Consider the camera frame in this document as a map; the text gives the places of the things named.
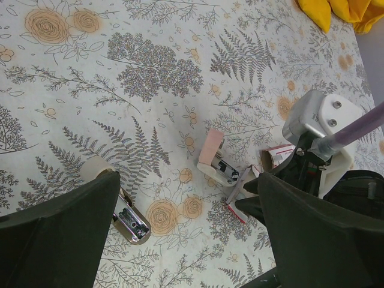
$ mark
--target small metal part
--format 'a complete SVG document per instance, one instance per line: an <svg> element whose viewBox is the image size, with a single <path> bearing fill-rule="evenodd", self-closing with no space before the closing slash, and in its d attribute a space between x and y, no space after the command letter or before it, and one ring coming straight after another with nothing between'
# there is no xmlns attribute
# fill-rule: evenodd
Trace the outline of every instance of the small metal part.
<svg viewBox="0 0 384 288"><path fill-rule="evenodd" d="M305 152L304 152L304 150L302 148L298 148L296 150L296 154L299 155L299 156L304 156Z"/></svg>
<svg viewBox="0 0 384 288"><path fill-rule="evenodd" d="M376 194L376 183L370 182L368 183L368 199L374 200Z"/></svg>
<svg viewBox="0 0 384 288"><path fill-rule="evenodd" d="M221 149L221 148L223 147L224 142L225 142L225 139L223 138L222 141L221 141L221 143L220 143L220 146L218 147L219 149Z"/></svg>
<svg viewBox="0 0 384 288"><path fill-rule="evenodd" d="M132 234L132 241L140 241L149 233L148 225L135 213L127 201L119 195L113 216Z"/></svg>
<svg viewBox="0 0 384 288"><path fill-rule="evenodd" d="M341 102L339 102L339 101L334 102L333 106L335 107L335 109L339 109L342 107Z"/></svg>
<svg viewBox="0 0 384 288"><path fill-rule="evenodd" d="M335 127L337 125L337 121L335 119L331 119L328 121L328 125L331 127Z"/></svg>
<svg viewBox="0 0 384 288"><path fill-rule="evenodd" d="M217 172L221 173L227 178L227 182L229 184L237 181L239 178L239 172L222 159L219 161L218 167L215 168Z"/></svg>

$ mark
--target orange flower print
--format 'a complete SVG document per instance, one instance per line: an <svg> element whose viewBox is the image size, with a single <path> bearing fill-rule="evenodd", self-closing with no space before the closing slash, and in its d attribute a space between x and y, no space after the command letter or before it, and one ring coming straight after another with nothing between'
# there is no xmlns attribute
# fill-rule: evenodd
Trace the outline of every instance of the orange flower print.
<svg viewBox="0 0 384 288"><path fill-rule="evenodd" d="M54 117L54 115L56 115L56 110L54 108L47 109L47 106L43 103L43 109L35 109L35 111L39 113L44 113L45 117L47 118L56 119Z"/></svg>
<svg viewBox="0 0 384 288"><path fill-rule="evenodd" d="M197 63L197 64L201 64L201 62L200 62L200 57L199 57L199 54L198 54L198 52L197 52L197 48L193 48L193 49L188 49L187 48L187 51L186 52L184 52L184 54L187 54L187 55L191 55L190 56L190 58L193 58L194 59L194 61Z"/></svg>
<svg viewBox="0 0 384 288"><path fill-rule="evenodd" d="M225 19L232 18L232 17L230 16L230 14L227 13L227 11L225 11L224 9L222 9L222 10L224 11L224 18L225 18Z"/></svg>
<svg viewBox="0 0 384 288"><path fill-rule="evenodd" d="M208 94L215 95L216 98L218 98L221 94L220 88L214 84L209 84L209 86L211 87L211 90L208 91Z"/></svg>
<svg viewBox="0 0 384 288"><path fill-rule="evenodd" d="M14 52L12 50L6 49L3 45L0 45L0 60L1 61L10 62L13 55L14 55Z"/></svg>
<svg viewBox="0 0 384 288"><path fill-rule="evenodd" d="M178 212L185 218L195 219L203 211L203 202L197 197L188 197L178 206Z"/></svg>
<svg viewBox="0 0 384 288"><path fill-rule="evenodd" d="M146 212L154 236L169 235L177 225L177 217L177 207L169 200L155 201Z"/></svg>
<svg viewBox="0 0 384 288"><path fill-rule="evenodd" d="M273 259L273 258L268 258L270 261L272 261L272 263L271 263L271 268L275 268L276 267L276 261L275 261L275 259Z"/></svg>
<svg viewBox="0 0 384 288"><path fill-rule="evenodd" d="M289 92L292 92L292 91L294 91L296 88L295 88L295 83L294 83L294 81L288 81L288 86L287 86L287 88L289 89Z"/></svg>
<svg viewBox="0 0 384 288"><path fill-rule="evenodd" d="M25 28L43 44L59 44L68 38L68 23L53 10L32 10L25 17Z"/></svg>
<svg viewBox="0 0 384 288"><path fill-rule="evenodd" d="M191 109L189 109L187 105L185 105L184 107L185 107L185 111L187 111L188 114L183 115L182 117L189 118L190 126L192 129L194 129L194 125L197 123L197 115L194 112L194 107L192 107Z"/></svg>
<svg viewBox="0 0 384 288"><path fill-rule="evenodd" d="M193 34L192 35L192 40L193 41L199 41L199 40L201 40L201 37L200 37L200 34L196 34L195 32L193 32L192 30L190 30L191 31L191 33Z"/></svg>
<svg viewBox="0 0 384 288"><path fill-rule="evenodd" d="M304 30L302 29L302 27L301 27L301 26L299 27L299 30L298 30L298 32L299 32L299 34L300 34L301 38L303 38L303 37L304 37Z"/></svg>
<svg viewBox="0 0 384 288"><path fill-rule="evenodd" d="M347 63L346 59L344 58L344 56L340 55L338 57L338 64L342 70L344 70L344 71L348 70L348 63Z"/></svg>
<svg viewBox="0 0 384 288"><path fill-rule="evenodd" d="M191 169L184 168L179 174L179 181L181 184L187 184L192 181Z"/></svg>
<svg viewBox="0 0 384 288"><path fill-rule="evenodd" d="M271 51L274 51L276 50L276 44L272 41L269 41L269 48Z"/></svg>
<svg viewBox="0 0 384 288"><path fill-rule="evenodd" d="M67 23L81 32L92 33L99 29L98 17L93 12L84 9L67 17Z"/></svg>
<svg viewBox="0 0 384 288"><path fill-rule="evenodd" d="M347 63L349 66L352 66L353 65L353 58L352 56L350 56L349 54L347 54L346 56L346 60L347 60Z"/></svg>
<svg viewBox="0 0 384 288"><path fill-rule="evenodd" d="M293 102L287 97L281 96L277 102L278 112L283 120L287 120L290 110L293 106Z"/></svg>
<svg viewBox="0 0 384 288"><path fill-rule="evenodd" d="M233 263L237 263L239 262L238 259L239 259L239 256L237 254L232 254L232 252L230 252L230 256L231 257L228 257L227 260L230 260L232 261Z"/></svg>
<svg viewBox="0 0 384 288"><path fill-rule="evenodd" d="M207 181L208 186L210 186L211 188L214 188L215 190L216 188L220 189L221 187L223 187L219 182L216 182L215 179L209 177L208 175L204 175L204 178L208 180Z"/></svg>
<svg viewBox="0 0 384 288"><path fill-rule="evenodd" d="M208 31L206 34L208 35L208 40L209 41L212 41L212 38L215 38L215 35L214 35L214 33L212 31Z"/></svg>
<svg viewBox="0 0 384 288"><path fill-rule="evenodd" d="M189 159L190 156L192 156L192 153L194 152L194 140L192 137L189 136L189 133L184 135L182 132L179 131L179 134L183 138L183 140L181 141L182 144L179 144L178 146L180 148L187 149L187 159Z"/></svg>

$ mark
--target table surface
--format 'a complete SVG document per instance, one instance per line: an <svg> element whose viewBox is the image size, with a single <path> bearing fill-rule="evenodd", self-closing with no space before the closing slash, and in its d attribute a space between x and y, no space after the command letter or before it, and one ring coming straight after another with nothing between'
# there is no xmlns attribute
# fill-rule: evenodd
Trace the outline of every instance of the table surface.
<svg viewBox="0 0 384 288"><path fill-rule="evenodd" d="M98 154L152 224L141 246L109 230L95 287L238 287L271 269L265 227L196 168L207 130L260 168L309 89L374 107L352 27L324 34L294 0L0 2L0 215L79 187ZM383 173L382 139L351 168Z"/></svg>

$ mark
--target white plastic piece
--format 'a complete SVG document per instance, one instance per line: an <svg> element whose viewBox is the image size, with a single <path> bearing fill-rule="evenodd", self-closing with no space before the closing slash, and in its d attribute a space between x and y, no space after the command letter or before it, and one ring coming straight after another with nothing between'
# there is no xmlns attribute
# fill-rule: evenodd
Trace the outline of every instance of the white plastic piece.
<svg viewBox="0 0 384 288"><path fill-rule="evenodd" d="M336 109L333 104L339 101L341 107ZM348 126L362 116L362 110L348 99L337 94L327 95L319 109L319 122L327 135L332 135ZM328 122L334 119L337 125L331 127ZM345 146L333 156L331 165L322 172L319 187L319 198L323 197L334 187L341 177L349 170L355 159L357 141Z"/></svg>
<svg viewBox="0 0 384 288"><path fill-rule="evenodd" d="M80 176L86 183L88 183L105 170L115 171L106 160L102 159L100 156L94 156L87 160L80 168Z"/></svg>
<svg viewBox="0 0 384 288"><path fill-rule="evenodd" d="M204 163L198 163L197 168L203 172L204 174L207 174L209 177L211 177L213 180L219 182L225 187L232 187L235 186L237 181L233 181L232 183L228 183L227 178L224 177L224 175L218 173L215 168L213 168L210 165L204 164Z"/></svg>
<svg viewBox="0 0 384 288"><path fill-rule="evenodd" d="M236 215L236 217L239 218L239 220L243 224L247 223L248 215L242 212L241 210L239 210L238 208L236 208L235 202L236 200L254 197L254 194L245 190L243 186L245 183L259 177L259 175L260 175L260 172L255 167L255 165L252 165L246 168L246 170L241 175L240 179L238 179L236 186L234 187L232 193L230 194L230 196L226 201L228 208L232 211L232 213Z"/></svg>

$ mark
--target fern print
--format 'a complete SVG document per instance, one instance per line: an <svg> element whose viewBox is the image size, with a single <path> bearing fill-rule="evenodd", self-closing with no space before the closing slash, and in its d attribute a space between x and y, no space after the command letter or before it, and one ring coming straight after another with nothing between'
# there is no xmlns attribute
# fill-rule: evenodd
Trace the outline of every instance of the fern print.
<svg viewBox="0 0 384 288"><path fill-rule="evenodd" d="M134 139L125 137L125 132L119 129L93 121L108 134L112 147L102 144L96 148L98 139L78 136L67 127L64 127L64 134L87 159L99 155L111 163L119 171L121 180L134 200L139 185L147 178L149 172L155 172L161 177L160 162L170 165L170 161L169 153L164 152L160 146L156 129L153 129L152 141L149 143L135 117L132 117L132 120L136 131Z"/></svg>
<svg viewBox="0 0 384 288"><path fill-rule="evenodd" d="M98 144L99 139L74 134L68 127L63 128L64 136L71 142L76 152L66 151L49 142L53 155L60 161L62 168L54 169L40 157L36 157L36 165L46 180L45 183L27 178L32 191L22 191L24 201L19 202L19 210L42 203L46 200L62 195L79 187L83 181L80 177L80 168L85 160L99 155L115 167L120 173L123 184L134 200L138 186L143 182L149 172L160 174L160 162L170 165L169 153L164 152L160 146L156 129L153 130L152 141L149 143L138 121L132 117L136 129L136 138L124 137L125 132L93 121L106 133L112 145Z"/></svg>
<svg viewBox="0 0 384 288"><path fill-rule="evenodd" d="M0 105L0 154L26 150L26 140L21 134L22 127L17 118L12 117L11 111Z"/></svg>
<svg viewBox="0 0 384 288"><path fill-rule="evenodd" d="M260 26L263 26L263 29L266 31L268 31L270 27L274 27L276 34L282 28L287 28L294 32L289 25L281 21L284 16L287 17L287 15L284 13L286 10L284 10L282 7L277 8L278 9L268 8L266 13L263 13L258 8L254 8L253 10L256 12L256 14L244 13L243 16L238 18L238 25L243 30L247 29L251 24L253 24L255 29L259 29Z"/></svg>
<svg viewBox="0 0 384 288"><path fill-rule="evenodd" d="M224 245L228 244L229 236L233 234L236 240L245 242L252 235L252 228L257 227L257 221L250 217L246 224L228 209L226 198L212 201L212 208L208 211L207 221L211 224L211 235L219 239Z"/></svg>
<svg viewBox="0 0 384 288"><path fill-rule="evenodd" d="M44 179L46 179L46 183L43 184L27 178L26 181L32 188L32 191L21 192L24 201L19 201L18 211L60 196L83 184L79 174L80 168L84 163L81 161L81 157L76 157L74 153L54 145L51 141L49 142L49 148L64 168L54 169L40 157L36 157L36 165Z"/></svg>
<svg viewBox="0 0 384 288"><path fill-rule="evenodd" d="M320 90L327 94L331 94L337 90L336 85L333 82L329 82L328 84L322 79L320 82L317 82L312 85L311 89Z"/></svg>
<svg viewBox="0 0 384 288"><path fill-rule="evenodd" d="M357 151L355 155L355 163L358 168L365 168L377 173L384 173L384 161L379 157L379 151L362 140L358 141Z"/></svg>
<svg viewBox="0 0 384 288"><path fill-rule="evenodd" d="M13 186L16 186L19 180L14 178L14 175L0 169L0 209L10 208L9 198L14 197Z"/></svg>
<svg viewBox="0 0 384 288"><path fill-rule="evenodd" d="M154 285L154 288L173 288L182 283L191 286L193 283L193 275L188 274L187 272L202 272L206 270L204 261L221 258L223 251L223 246L219 244L215 244L212 249L207 246L200 251L197 255L197 259L190 264L188 264L187 255L184 254L177 262L177 270L172 273L168 269L165 269L158 278L156 278L158 285Z"/></svg>
<svg viewBox="0 0 384 288"><path fill-rule="evenodd" d="M123 0L127 11L132 19L151 20L152 24L163 25L169 23L174 17L186 22L197 16L200 9L204 9L197 17L197 21L203 25L205 29L211 29L219 17L215 11L218 5L207 4L203 1L172 1L172 0Z"/></svg>
<svg viewBox="0 0 384 288"><path fill-rule="evenodd" d="M328 36L323 33L318 27L311 26L310 28L311 37L309 38L308 44L313 45L310 47L310 52L314 53L314 56L319 59L319 54L323 54L325 60L328 61L328 65L332 68L332 42L333 39L328 38Z"/></svg>
<svg viewBox="0 0 384 288"><path fill-rule="evenodd" d="M263 247L271 247L271 242L266 231L262 231L258 234L257 241L253 244L253 247L254 251L261 250Z"/></svg>
<svg viewBox="0 0 384 288"><path fill-rule="evenodd" d="M151 280L154 263L160 256L151 249L129 254L130 243L112 226L108 231L103 255L93 288L144 288Z"/></svg>
<svg viewBox="0 0 384 288"><path fill-rule="evenodd" d="M249 6L257 5L260 2L264 2L264 0L245 0L245 3L247 3Z"/></svg>
<svg viewBox="0 0 384 288"><path fill-rule="evenodd" d="M259 87L254 91L252 89L240 90L239 97L234 98L232 93L229 91L227 97L222 100L219 104L214 104L216 106L227 107L229 112L235 114L242 114L243 109L253 109L254 101L262 99L262 94L265 93L265 86L260 84Z"/></svg>
<svg viewBox="0 0 384 288"><path fill-rule="evenodd" d="M297 53L288 45L284 46L283 52L285 56L277 59L277 64L285 79L299 80L309 76L319 79L322 77L321 66L323 64L317 63L312 53Z"/></svg>
<svg viewBox="0 0 384 288"><path fill-rule="evenodd" d="M181 98L188 95L190 88L200 92L201 70L190 59L176 60L171 48L153 45L151 40L144 40L142 34L114 33L108 48L109 59L126 64L118 80L129 97L138 96L150 102L160 87Z"/></svg>
<svg viewBox="0 0 384 288"><path fill-rule="evenodd" d="M263 268L261 266L260 258L259 258L258 269L257 269L257 273L256 273L252 264L251 264L251 261L248 258L248 256L246 254L243 254L243 255L244 255L245 261L247 263L247 274L243 274L239 270L219 268L220 271L225 273L230 278L232 284L234 285L234 288L240 288L243 285L245 285L248 282L255 279L256 277L263 274ZM216 287L220 288L219 286L208 286L204 282L201 282L200 286L202 288L216 288Z"/></svg>
<svg viewBox="0 0 384 288"><path fill-rule="evenodd" d="M204 282L200 282L200 287L201 288L224 288L224 285L207 285L207 284L205 284Z"/></svg>
<svg viewBox="0 0 384 288"><path fill-rule="evenodd" d="M233 75L238 80L245 81L245 75L248 72L249 80L253 84L253 77L256 74L257 79L261 83L264 70L269 67L272 70L272 63L275 58L271 55L268 44L265 41L263 45L257 32L256 43L247 34L238 30L244 40L234 33L231 34L224 29L224 33L228 40L222 35L219 36L224 48L215 42L218 55L214 53L214 59L211 59L211 71L220 72L222 75L227 74L230 78Z"/></svg>
<svg viewBox="0 0 384 288"><path fill-rule="evenodd" d="M107 103L115 103L118 105L126 104L128 107L131 106L140 113L135 106L116 93L117 87L115 87L114 84L110 84L108 78L99 74L95 74L92 80L86 80L82 71L74 69L71 66L67 69L69 71L68 78L63 76L58 77L54 71L40 68L39 66L32 65L31 70L34 74L27 73L24 67L13 66L12 68L5 70L5 75L7 79L11 79L15 84L26 82L34 83L37 79L42 82L48 80L49 83L44 86L47 88L47 91L58 91L65 86L73 84L75 87L69 89L69 95L75 99L78 99L82 92L105 93L107 96L104 95L101 98L96 98L94 104L96 107L99 105L106 105Z"/></svg>
<svg viewBox="0 0 384 288"><path fill-rule="evenodd" d="M368 98L371 96L371 89L370 85L368 83L367 74L365 72L365 69L363 65L358 64L356 65L356 76L361 79L361 84L358 85L356 82L350 81L341 81L341 87L347 88L348 91L353 92L354 94L357 94L359 98Z"/></svg>
<svg viewBox="0 0 384 288"><path fill-rule="evenodd" d="M268 120L273 125L260 123L260 119ZM207 130L213 128L225 133L226 145L232 150L229 156L236 162L245 160L249 147L270 143L272 129L278 126L273 123L271 112L261 105L253 106L253 115L244 113L236 116L221 112L204 123Z"/></svg>
<svg viewBox="0 0 384 288"><path fill-rule="evenodd" d="M365 72L365 69L364 69L363 65L362 64L357 64L355 70L356 70L356 76L359 79L361 79L360 87L362 88L363 92L366 95L371 96L372 93L371 93L370 84L368 83L367 74Z"/></svg>

